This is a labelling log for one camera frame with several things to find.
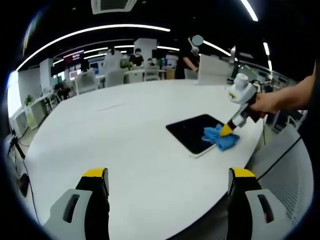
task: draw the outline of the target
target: round table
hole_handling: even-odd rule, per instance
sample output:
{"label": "round table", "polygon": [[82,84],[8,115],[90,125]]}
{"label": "round table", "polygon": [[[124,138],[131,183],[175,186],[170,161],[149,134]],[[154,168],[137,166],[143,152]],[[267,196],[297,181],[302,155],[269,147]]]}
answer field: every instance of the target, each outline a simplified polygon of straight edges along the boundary
{"label": "round table", "polygon": [[[193,80],[126,84],[62,101],[25,159],[40,222],[83,173],[106,167],[110,239],[165,240],[179,233],[227,192],[229,168],[246,166],[263,123],[248,119],[235,131],[235,147],[215,147],[197,159],[166,125],[202,114],[227,122],[238,109],[225,86]],[[27,201],[34,214],[30,193]]]}

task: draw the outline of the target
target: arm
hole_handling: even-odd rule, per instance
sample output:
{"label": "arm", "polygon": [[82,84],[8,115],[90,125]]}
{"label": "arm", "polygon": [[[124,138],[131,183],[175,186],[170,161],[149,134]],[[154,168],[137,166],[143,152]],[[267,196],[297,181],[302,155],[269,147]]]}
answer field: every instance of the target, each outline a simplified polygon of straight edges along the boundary
{"label": "arm", "polygon": [[316,79],[316,64],[313,74],[295,86],[289,86],[277,92],[276,108],[280,109],[304,109],[311,98],[313,86]]}
{"label": "arm", "polygon": [[198,68],[190,61],[190,59],[188,57],[184,57],[183,61],[185,62],[185,64],[188,65],[189,68],[191,68],[193,71],[198,71]]}

